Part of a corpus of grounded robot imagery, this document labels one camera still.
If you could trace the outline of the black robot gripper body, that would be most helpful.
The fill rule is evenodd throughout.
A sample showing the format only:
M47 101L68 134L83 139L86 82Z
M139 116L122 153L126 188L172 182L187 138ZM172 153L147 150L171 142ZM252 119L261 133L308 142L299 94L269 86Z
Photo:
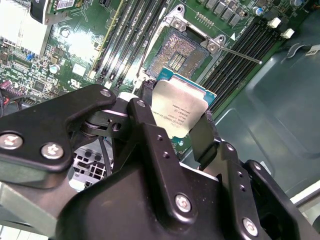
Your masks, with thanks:
M215 179L184 168L198 217L179 232L156 217L145 172L130 166L76 194L56 225L58 240L230 240L231 223L223 222L221 194Z

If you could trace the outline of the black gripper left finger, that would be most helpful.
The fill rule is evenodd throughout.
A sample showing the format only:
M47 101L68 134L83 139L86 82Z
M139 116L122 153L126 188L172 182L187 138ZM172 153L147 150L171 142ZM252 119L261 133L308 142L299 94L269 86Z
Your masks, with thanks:
M58 186L73 164L89 119L106 115L95 135L114 139L113 171L141 162L156 213L166 220L194 220L198 210L166 130L142 99L122 102L92 84L0 119L0 179L39 189Z

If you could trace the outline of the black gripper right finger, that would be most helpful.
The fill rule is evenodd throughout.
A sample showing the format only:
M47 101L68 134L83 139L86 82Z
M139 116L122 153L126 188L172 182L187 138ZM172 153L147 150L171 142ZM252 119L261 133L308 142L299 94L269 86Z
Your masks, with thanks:
M189 133L199 169L218 178L221 228L228 240L310 240L312 226L267 170L242 162L219 136L211 112Z

